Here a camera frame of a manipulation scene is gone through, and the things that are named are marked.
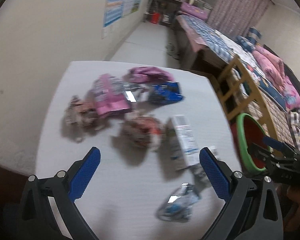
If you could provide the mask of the right hand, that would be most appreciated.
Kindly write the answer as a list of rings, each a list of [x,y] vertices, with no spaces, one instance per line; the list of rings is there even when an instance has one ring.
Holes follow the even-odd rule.
[[[300,188],[289,186],[286,196],[293,205],[283,220],[283,227],[286,232],[292,232],[300,226]]]

